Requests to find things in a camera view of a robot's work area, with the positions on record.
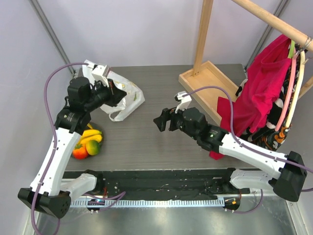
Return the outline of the white plastic bag lemon print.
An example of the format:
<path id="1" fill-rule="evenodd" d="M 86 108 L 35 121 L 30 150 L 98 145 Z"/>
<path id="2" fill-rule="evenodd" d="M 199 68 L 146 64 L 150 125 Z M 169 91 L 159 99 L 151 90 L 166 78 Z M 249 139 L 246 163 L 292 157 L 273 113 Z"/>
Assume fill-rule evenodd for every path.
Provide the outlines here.
<path id="1" fill-rule="evenodd" d="M 100 106 L 100 109 L 109 115 L 113 122 L 120 122 L 127 118 L 140 105 L 145 102 L 143 91 L 132 81 L 113 72 L 108 65 L 84 61 L 82 73 L 90 83 L 102 83 L 104 88 L 109 88 L 112 101 Z"/>

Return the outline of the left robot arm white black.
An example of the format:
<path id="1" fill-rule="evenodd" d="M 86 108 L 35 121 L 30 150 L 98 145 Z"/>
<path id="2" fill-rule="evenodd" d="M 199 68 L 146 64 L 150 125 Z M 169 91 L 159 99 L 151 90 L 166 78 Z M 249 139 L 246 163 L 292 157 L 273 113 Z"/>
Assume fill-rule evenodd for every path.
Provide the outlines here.
<path id="1" fill-rule="evenodd" d="M 91 112 L 102 105 L 115 107 L 127 93 L 113 80 L 93 84 L 85 77 L 74 78 L 67 88 L 66 104 L 57 114 L 52 142 L 45 160 L 28 188 L 18 198 L 30 209 L 61 219 L 72 201 L 91 192 L 100 195 L 105 187 L 103 174 L 86 170 L 78 178 L 61 184 L 74 147 L 91 120 Z"/>

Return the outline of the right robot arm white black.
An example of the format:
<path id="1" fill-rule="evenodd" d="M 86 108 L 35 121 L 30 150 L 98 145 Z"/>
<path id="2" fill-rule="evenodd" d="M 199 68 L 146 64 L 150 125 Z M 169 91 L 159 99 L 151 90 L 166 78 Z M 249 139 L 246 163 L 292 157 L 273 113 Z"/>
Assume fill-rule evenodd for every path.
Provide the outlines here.
<path id="1" fill-rule="evenodd" d="M 294 151 L 279 153 L 235 138 L 230 132 L 209 124 L 197 108 L 184 111 L 165 108 L 153 122 L 161 132 L 165 131 L 166 123 L 170 123 L 169 131 L 184 132 L 202 149 L 239 159 L 261 170 L 260 174 L 234 170 L 221 180 L 224 192 L 259 188 L 273 190 L 277 196 L 291 202 L 299 200 L 308 171 L 300 154 Z"/>

